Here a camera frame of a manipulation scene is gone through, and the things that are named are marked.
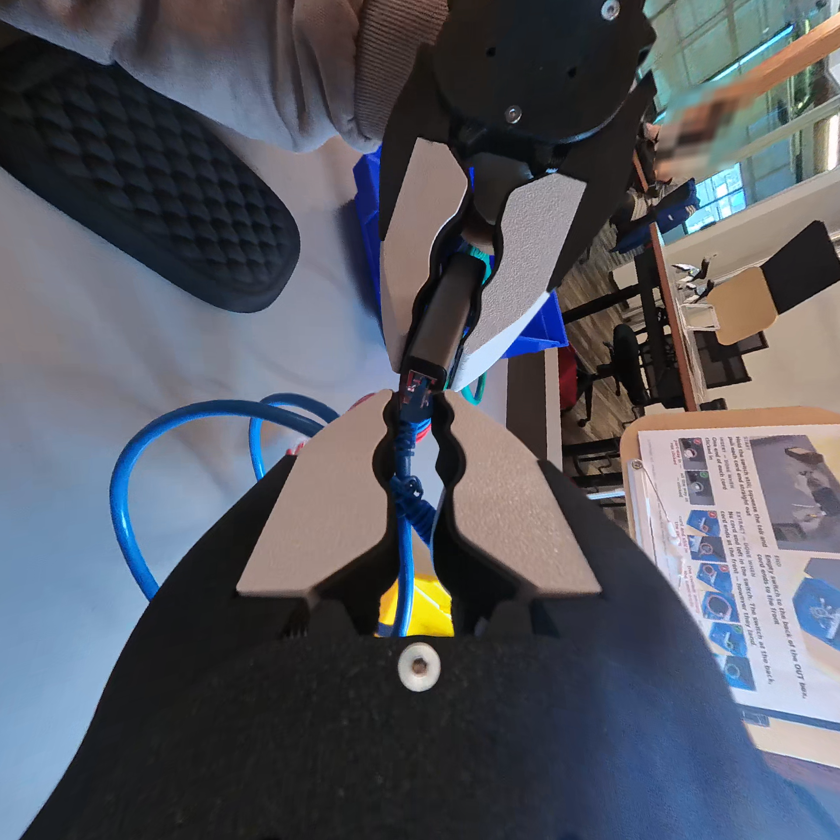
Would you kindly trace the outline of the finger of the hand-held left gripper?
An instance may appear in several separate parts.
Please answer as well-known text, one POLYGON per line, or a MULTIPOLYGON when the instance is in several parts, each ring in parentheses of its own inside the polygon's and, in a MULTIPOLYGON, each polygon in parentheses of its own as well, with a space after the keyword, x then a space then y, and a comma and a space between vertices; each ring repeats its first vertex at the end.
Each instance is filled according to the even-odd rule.
POLYGON ((418 139, 381 242, 381 324, 399 373, 425 291, 437 284, 439 252, 466 204, 468 176, 445 144, 418 139))
POLYGON ((546 175, 510 193, 497 229, 500 254, 480 293, 479 316, 463 342, 451 390, 486 373, 544 305, 584 192, 583 181, 546 175))

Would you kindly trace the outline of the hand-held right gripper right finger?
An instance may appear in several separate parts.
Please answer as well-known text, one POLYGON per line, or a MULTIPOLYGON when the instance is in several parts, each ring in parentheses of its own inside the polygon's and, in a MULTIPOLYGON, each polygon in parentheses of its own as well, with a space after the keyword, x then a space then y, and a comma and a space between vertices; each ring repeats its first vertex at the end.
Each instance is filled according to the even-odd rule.
POLYGON ((434 398, 443 483, 434 568, 465 607, 598 595, 602 587, 562 513, 544 464, 460 394, 434 398))

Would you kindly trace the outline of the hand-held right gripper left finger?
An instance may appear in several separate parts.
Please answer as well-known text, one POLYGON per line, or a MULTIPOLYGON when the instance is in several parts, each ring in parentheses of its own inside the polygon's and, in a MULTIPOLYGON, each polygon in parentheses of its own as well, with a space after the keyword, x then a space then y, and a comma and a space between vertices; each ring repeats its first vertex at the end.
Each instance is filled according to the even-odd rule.
POLYGON ((394 513, 376 455, 389 455, 390 389, 307 442, 237 583, 242 596, 379 604, 399 560, 394 513))

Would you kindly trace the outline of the blue plastic bin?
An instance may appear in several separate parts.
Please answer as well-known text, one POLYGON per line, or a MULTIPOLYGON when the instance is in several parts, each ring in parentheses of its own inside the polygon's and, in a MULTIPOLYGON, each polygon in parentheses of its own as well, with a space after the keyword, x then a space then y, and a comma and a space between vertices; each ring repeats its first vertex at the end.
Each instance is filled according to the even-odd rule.
MULTIPOLYGON (((379 236, 380 168, 380 150, 363 154, 353 167, 353 178, 356 184, 354 207, 360 223, 368 274, 379 317, 382 315, 381 240, 379 236)), ((513 340, 502 357, 512 359, 519 355, 559 349, 568 345, 560 305, 552 292, 549 299, 520 331, 519 336, 513 340)))

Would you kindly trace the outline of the dark grey network switch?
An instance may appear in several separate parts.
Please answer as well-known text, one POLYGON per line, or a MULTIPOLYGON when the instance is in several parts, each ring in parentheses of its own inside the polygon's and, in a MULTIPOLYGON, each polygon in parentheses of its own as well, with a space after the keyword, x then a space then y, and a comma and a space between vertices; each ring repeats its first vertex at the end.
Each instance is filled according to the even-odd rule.
POLYGON ((401 393, 408 400, 419 401, 422 394, 442 391, 448 383, 486 269, 482 259, 467 253, 456 253, 447 263, 407 344, 401 393))

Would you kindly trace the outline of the person's left forearm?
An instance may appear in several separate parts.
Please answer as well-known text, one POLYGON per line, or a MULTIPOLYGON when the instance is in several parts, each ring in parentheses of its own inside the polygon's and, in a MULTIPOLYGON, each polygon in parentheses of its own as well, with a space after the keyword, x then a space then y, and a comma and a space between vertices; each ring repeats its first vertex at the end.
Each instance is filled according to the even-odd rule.
POLYGON ((446 1, 2 1, 1 19, 252 140, 368 153, 446 1))

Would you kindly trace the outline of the yellow plastic object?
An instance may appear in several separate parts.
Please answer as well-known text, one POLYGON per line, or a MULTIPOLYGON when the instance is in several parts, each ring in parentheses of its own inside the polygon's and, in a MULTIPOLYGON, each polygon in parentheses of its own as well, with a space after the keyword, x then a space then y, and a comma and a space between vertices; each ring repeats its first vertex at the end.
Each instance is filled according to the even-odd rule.
MULTIPOLYGON (((377 637, 389 637, 396 615, 397 583, 380 601, 377 637)), ((413 610, 408 625, 409 636, 452 637, 452 599, 434 575, 417 574, 414 579, 413 610)))

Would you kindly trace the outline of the red bin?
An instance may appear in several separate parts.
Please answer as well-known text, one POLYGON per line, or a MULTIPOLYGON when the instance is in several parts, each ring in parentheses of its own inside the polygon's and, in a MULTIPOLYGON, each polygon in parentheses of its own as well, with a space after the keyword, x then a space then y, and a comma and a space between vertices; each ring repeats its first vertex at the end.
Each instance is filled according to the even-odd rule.
POLYGON ((587 370, 570 346, 558 349, 560 411, 569 412, 581 399, 587 382, 587 370))

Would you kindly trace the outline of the black office chair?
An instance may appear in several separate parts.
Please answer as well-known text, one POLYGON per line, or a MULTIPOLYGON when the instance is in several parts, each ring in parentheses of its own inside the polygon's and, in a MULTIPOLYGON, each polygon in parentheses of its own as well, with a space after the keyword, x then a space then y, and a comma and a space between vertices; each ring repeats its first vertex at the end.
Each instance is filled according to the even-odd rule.
POLYGON ((560 414, 568 414, 580 401, 584 401, 585 414, 578 420, 579 427, 585 427, 592 420, 592 404, 594 384, 608 379, 614 382, 614 392, 620 396, 622 392, 628 397, 633 417, 639 419, 646 414, 646 409, 653 403, 643 377, 641 346, 636 333, 626 324, 617 324, 612 332, 611 341, 604 342, 610 360, 606 364, 597 365, 595 372, 589 371, 577 350, 571 345, 574 373, 574 391, 570 405, 562 407, 560 414))

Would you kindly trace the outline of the wooden edged desk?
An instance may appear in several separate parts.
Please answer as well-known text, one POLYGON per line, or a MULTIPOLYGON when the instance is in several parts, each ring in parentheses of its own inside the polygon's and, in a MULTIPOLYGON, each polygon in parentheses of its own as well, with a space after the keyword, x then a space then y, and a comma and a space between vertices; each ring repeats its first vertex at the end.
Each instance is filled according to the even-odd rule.
POLYGON ((684 318, 678 283, 665 261, 657 224, 660 209, 665 209, 663 203, 648 212, 650 225, 644 228, 647 241, 634 261, 636 283, 562 311, 563 323, 568 327, 620 303, 640 298, 647 353, 633 357, 638 364, 627 393, 631 399, 642 397, 640 402, 633 404, 641 412, 657 403, 666 409, 687 412, 726 411, 728 406, 724 399, 707 399, 707 384, 692 331, 684 318))

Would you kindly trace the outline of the blue chair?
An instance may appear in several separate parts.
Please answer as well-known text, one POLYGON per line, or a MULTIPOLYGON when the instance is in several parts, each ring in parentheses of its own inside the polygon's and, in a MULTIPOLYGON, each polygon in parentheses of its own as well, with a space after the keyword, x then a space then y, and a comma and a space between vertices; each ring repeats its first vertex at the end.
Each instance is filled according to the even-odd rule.
POLYGON ((699 208, 695 178, 689 178, 653 207, 654 221, 662 235, 680 228, 699 208))

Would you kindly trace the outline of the tan and black chair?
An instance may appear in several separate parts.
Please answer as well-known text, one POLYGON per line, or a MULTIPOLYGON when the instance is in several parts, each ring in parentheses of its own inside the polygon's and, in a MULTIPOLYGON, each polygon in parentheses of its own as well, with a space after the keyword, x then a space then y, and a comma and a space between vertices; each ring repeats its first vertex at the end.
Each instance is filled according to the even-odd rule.
POLYGON ((691 331, 714 332, 721 345, 739 343, 771 327, 839 281, 837 241, 815 220, 759 266, 679 305, 681 323, 691 331))

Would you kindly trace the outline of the black textured foam pad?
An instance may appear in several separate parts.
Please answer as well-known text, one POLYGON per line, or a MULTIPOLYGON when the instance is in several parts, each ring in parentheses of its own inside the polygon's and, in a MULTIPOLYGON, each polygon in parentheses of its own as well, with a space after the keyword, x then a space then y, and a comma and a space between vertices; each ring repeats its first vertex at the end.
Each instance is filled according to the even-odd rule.
POLYGON ((267 309, 298 264, 286 205, 194 112, 117 66, 32 36, 2 47, 1 166, 227 312, 267 309))

